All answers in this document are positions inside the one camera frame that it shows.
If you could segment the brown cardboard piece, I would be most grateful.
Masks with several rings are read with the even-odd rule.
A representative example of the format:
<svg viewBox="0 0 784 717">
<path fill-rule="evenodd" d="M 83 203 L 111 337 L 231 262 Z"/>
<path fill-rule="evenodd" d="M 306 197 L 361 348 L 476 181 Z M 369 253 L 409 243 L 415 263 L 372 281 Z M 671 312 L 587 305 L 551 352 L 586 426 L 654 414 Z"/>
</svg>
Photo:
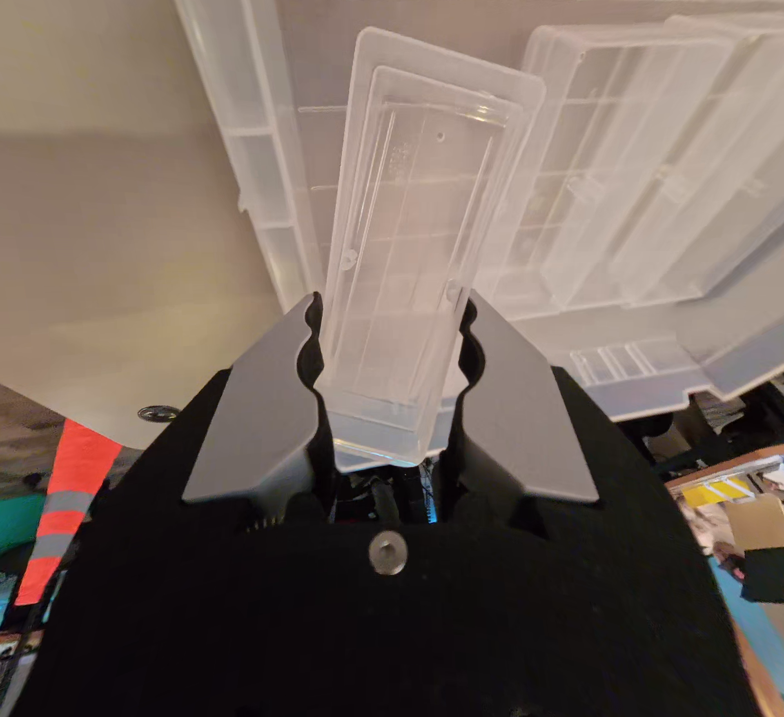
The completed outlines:
<svg viewBox="0 0 784 717">
<path fill-rule="evenodd" d="M 731 503 L 726 514 L 735 545 L 743 552 L 783 548 L 783 506 L 779 497 L 759 495 L 748 502 Z"/>
</svg>

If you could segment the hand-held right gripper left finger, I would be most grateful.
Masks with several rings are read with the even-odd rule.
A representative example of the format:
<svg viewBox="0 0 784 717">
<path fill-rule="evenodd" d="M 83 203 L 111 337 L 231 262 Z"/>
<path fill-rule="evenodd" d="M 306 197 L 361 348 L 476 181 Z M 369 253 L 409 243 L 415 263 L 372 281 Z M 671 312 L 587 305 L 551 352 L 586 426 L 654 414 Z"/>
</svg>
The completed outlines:
<svg viewBox="0 0 784 717">
<path fill-rule="evenodd" d="M 234 362 L 184 487 L 186 503 L 245 499 L 286 509 L 310 494 L 332 508 L 335 448 L 316 388 L 325 368 L 323 312 L 321 295 L 306 294 Z"/>
</svg>

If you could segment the teal cushion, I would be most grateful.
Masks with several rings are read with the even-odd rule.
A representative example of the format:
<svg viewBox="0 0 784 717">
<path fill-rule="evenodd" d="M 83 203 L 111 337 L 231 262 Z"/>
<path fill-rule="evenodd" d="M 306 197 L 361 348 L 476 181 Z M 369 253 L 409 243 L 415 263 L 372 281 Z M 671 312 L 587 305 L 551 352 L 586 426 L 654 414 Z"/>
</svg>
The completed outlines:
<svg viewBox="0 0 784 717">
<path fill-rule="evenodd" d="M 35 540 L 45 506 L 45 494 L 33 493 L 1 500 L 1 554 Z"/>
</svg>

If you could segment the large translucent storage bin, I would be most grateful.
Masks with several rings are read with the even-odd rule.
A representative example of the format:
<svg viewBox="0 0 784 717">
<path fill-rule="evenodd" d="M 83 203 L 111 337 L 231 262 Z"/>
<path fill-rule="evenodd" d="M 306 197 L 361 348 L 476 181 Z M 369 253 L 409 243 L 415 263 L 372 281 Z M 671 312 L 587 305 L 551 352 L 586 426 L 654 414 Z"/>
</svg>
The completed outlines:
<svg viewBox="0 0 784 717">
<path fill-rule="evenodd" d="M 530 35 L 543 25 L 782 13 L 782 0 L 175 2 L 239 184 L 240 208 L 249 213 L 285 311 L 307 289 L 325 289 L 352 61 L 363 29 L 519 69 Z M 782 222 L 703 297 L 629 308 L 610 264 L 631 214 L 607 268 L 614 303 L 522 317 L 531 301 L 528 261 L 550 205 L 533 183 L 542 108 L 486 236 L 485 265 L 474 280 L 485 299 L 615 419 L 680 408 L 702 390 L 733 398 L 782 371 Z"/>
</svg>

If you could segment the small transparent plastic drawer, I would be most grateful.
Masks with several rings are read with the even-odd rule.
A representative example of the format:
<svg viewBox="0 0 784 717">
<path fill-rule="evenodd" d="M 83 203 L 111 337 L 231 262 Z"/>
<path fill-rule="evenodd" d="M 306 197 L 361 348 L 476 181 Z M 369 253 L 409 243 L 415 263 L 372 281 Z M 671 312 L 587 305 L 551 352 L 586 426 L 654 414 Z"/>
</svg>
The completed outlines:
<svg viewBox="0 0 784 717">
<path fill-rule="evenodd" d="M 483 244 L 545 95 L 519 69 L 358 34 L 317 384 L 339 472 L 427 456 Z"/>
</svg>

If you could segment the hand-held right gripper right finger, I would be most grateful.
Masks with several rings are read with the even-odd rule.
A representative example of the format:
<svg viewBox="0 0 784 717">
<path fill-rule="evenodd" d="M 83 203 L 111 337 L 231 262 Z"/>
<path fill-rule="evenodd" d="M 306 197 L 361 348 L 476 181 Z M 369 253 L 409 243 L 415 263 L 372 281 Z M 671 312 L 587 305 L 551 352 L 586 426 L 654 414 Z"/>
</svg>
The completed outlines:
<svg viewBox="0 0 784 717">
<path fill-rule="evenodd" d="M 459 334 L 467 384 L 441 453 L 444 496 L 463 488 L 490 503 L 596 503 L 599 492 L 548 359 L 477 291 Z"/>
</svg>

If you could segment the yellow packet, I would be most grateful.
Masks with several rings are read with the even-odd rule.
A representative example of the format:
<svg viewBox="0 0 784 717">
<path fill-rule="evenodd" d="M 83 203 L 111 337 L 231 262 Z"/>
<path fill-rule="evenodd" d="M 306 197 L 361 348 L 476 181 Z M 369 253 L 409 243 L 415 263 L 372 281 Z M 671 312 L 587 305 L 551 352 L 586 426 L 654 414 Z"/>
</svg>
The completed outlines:
<svg viewBox="0 0 784 717">
<path fill-rule="evenodd" d="M 694 484 L 684 488 L 681 495 L 686 504 L 692 508 L 725 502 L 746 502 L 757 496 L 750 484 L 739 476 L 727 476 Z"/>
</svg>

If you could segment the large transparent plastic drawer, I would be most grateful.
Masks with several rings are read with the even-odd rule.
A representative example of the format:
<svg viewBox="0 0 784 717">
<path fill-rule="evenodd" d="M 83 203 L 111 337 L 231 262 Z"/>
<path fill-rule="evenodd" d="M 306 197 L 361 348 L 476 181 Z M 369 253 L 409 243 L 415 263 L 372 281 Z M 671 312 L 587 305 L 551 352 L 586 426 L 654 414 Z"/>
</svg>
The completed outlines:
<svg viewBox="0 0 784 717">
<path fill-rule="evenodd" d="M 733 48 L 624 228 L 610 273 L 629 308 L 703 297 L 782 222 L 782 13 L 666 24 Z"/>
<path fill-rule="evenodd" d="M 666 23 L 543 25 L 524 68 L 546 83 L 535 193 L 550 203 L 522 317 L 614 303 L 614 244 L 735 43 Z"/>
</svg>

